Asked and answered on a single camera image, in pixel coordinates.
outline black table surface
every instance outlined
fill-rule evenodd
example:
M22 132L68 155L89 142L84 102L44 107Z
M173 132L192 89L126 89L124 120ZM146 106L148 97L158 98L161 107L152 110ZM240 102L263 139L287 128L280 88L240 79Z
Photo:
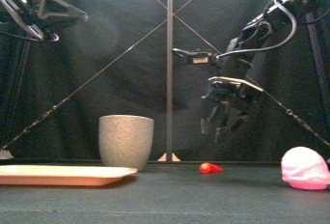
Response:
M148 164L100 187L0 185L0 223L330 223L330 189L299 190L280 168Z

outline diagonal metal bar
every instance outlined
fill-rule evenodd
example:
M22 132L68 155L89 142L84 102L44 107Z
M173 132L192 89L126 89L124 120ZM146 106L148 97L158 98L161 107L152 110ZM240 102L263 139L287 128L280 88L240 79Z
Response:
M160 1L156 0L157 3L168 10L168 7L165 6L165 4ZM201 39L201 41L220 54L220 51L217 50L217 48L211 44L211 42L207 41L207 39L197 33L197 31L186 24L186 22L184 22L184 20L177 16L177 13L188 6L188 4L192 2L193 0L188 0L185 2L185 4L177 9L177 11L174 13L172 13L172 16L181 22L181 24L193 32L193 34Z

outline gray cup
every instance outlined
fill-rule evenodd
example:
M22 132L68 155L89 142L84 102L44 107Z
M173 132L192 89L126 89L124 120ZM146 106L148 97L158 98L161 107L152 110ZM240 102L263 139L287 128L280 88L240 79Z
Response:
M144 168L149 157L154 121L130 115L98 118L98 154L105 166Z

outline pink object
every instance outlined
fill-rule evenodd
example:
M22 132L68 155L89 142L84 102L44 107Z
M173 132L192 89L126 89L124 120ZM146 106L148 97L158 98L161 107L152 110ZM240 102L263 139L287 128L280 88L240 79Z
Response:
M299 189L324 189L330 172L321 156L311 149L296 147L281 158L281 179Z

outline black backdrop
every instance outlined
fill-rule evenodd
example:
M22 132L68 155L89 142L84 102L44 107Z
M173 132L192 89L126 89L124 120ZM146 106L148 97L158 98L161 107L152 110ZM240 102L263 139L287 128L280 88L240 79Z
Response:
M2 145L108 68L53 115L19 137L10 147L14 157L98 158L97 119L110 114L154 119L150 159L173 151L181 160L279 161L295 146L307 146L330 155L328 148L268 98L259 101L255 119L215 144L211 135L200 135L200 97L212 68L184 66L184 62L172 58L172 85L166 85L170 60L165 54L166 36L172 36L173 47L208 49L207 41L223 52L269 0L172 0L176 15L172 34L165 27L166 0L64 1L84 10L89 20L57 31L57 43L30 44L0 38ZM1 24L1 28L15 30L11 24ZM328 18L315 29L320 70L311 48L311 41L317 41L311 38L311 29L300 26L287 46L256 55L248 75L328 138L328 103L323 93L328 84L323 74L328 71ZM268 44L277 43L288 31L289 26ZM165 110L168 93L172 93L169 112ZM165 130L170 111L172 133Z

